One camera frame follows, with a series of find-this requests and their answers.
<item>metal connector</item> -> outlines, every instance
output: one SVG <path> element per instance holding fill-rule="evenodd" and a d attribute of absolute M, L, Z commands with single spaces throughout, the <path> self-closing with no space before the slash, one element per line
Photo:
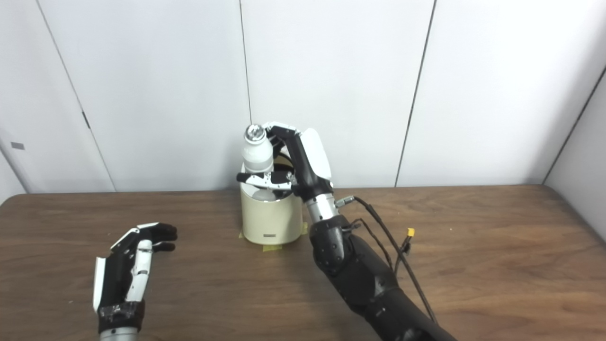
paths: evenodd
<path fill-rule="evenodd" d="M 345 198 L 335 201 L 335 206 L 337 208 L 341 208 L 341 207 L 345 206 L 346 204 L 351 203 L 353 200 L 354 200 L 353 195 L 350 195 L 349 197 L 345 197 Z"/>

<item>cylindrical base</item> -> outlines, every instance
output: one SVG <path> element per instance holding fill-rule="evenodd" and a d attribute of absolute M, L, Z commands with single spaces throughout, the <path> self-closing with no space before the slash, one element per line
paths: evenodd
<path fill-rule="evenodd" d="M 276 201 L 253 199 L 240 184 L 242 234 L 261 245 L 281 245 L 295 241 L 303 227 L 301 199 L 290 194 Z"/>
<path fill-rule="evenodd" d="M 121 327 L 101 332 L 99 341 L 137 341 L 137 328 Z"/>

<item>metal bottle cap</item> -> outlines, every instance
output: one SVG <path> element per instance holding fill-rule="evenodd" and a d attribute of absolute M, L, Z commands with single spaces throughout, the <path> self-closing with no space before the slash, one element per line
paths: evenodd
<path fill-rule="evenodd" d="M 258 124 L 251 124 L 246 128 L 244 137 L 251 142 L 258 142 L 265 138 L 265 129 Z"/>

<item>black cable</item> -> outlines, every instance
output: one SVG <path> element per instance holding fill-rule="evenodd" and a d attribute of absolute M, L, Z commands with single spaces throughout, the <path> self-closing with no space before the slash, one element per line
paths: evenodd
<path fill-rule="evenodd" d="M 406 236 L 406 238 L 404 239 L 404 241 L 402 242 L 402 246 L 400 246 L 400 251 L 401 252 L 405 252 L 404 248 L 406 247 L 406 245 L 408 245 L 408 243 L 410 243 L 410 240 L 412 239 L 411 236 Z M 393 269 L 393 273 L 398 276 L 398 266 L 400 265 L 400 257 L 398 257 L 396 259 L 396 265 Z"/>
<path fill-rule="evenodd" d="M 359 221 L 364 225 L 364 227 L 366 228 L 366 231 L 368 231 L 368 234 L 370 234 L 370 236 L 373 237 L 373 239 L 377 242 L 377 244 L 379 245 L 379 247 L 381 248 L 381 250 L 383 250 L 383 254 L 385 254 L 385 260 L 387 261 L 387 264 L 389 265 L 389 268 L 393 271 L 393 263 L 391 262 L 391 257 L 389 256 L 389 252 L 387 252 L 387 250 L 385 249 L 385 246 L 383 246 L 383 243 L 381 243 L 379 241 L 379 239 L 377 238 L 377 236 L 368 227 L 368 224 L 366 224 L 366 221 L 364 221 L 364 219 L 362 219 L 362 218 L 358 218 L 358 219 L 352 221 L 351 225 L 354 225 L 355 223 L 357 223 Z"/>
<path fill-rule="evenodd" d="M 396 243 L 396 240 L 393 238 L 393 236 L 391 235 L 391 232 L 389 232 L 389 229 L 387 228 L 387 226 L 385 226 L 385 224 L 381 220 L 381 217 L 379 216 L 379 214 L 377 214 L 377 212 L 375 211 L 373 206 L 366 203 L 366 201 L 364 201 L 358 197 L 353 197 L 353 198 L 358 203 L 362 204 L 364 206 L 364 208 L 366 208 L 366 211 L 368 211 L 368 213 L 370 213 L 370 215 L 376 220 L 376 222 L 379 224 L 379 226 L 383 229 L 383 232 L 385 232 L 385 235 L 387 235 L 387 238 L 389 238 L 391 245 L 398 253 L 398 259 L 400 259 L 402 261 L 402 264 L 404 264 L 404 267 L 406 268 L 406 271 L 408 272 L 408 275 L 410 276 L 410 280 L 415 285 L 415 288 L 417 289 L 417 292 L 419 293 L 419 296 L 421 297 L 421 300 L 423 301 L 423 305 L 425 306 L 425 309 L 427 310 L 427 314 L 429 315 L 429 318 L 432 321 L 434 321 L 435 324 L 438 324 L 436 315 L 433 313 L 433 310 L 431 309 L 431 306 L 429 305 L 429 301 L 427 301 L 427 298 L 425 297 L 425 294 L 423 293 L 423 289 L 421 289 L 421 285 L 419 284 L 419 281 L 417 281 L 412 268 L 408 264 L 408 261 L 406 261 L 406 258 L 404 257 L 404 253 L 401 252 L 400 249 L 398 248 L 398 244 Z"/>

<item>robotic arm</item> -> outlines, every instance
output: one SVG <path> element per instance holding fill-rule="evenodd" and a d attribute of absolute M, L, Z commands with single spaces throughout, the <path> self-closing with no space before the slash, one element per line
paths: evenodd
<path fill-rule="evenodd" d="M 145 316 L 143 293 L 152 253 L 172 251 L 176 227 L 164 223 L 137 225 L 112 247 L 107 258 L 97 257 L 93 308 L 99 317 L 100 341 L 136 341 Z"/>
<path fill-rule="evenodd" d="M 287 188 L 302 198 L 313 223 L 309 232 L 313 258 L 349 308 L 363 316 L 384 341 L 456 341 L 404 294 L 383 259 L 351 233 L 351 224 L 339 207 L 353 198 L 335 201 L 318 133 L 313 129 L 301 133 L 276 122 L 263 128 L 274 145 L 274 155 L 286 146 L 294 174 L 238 174 L 237 179 L 257 187 Z"/>

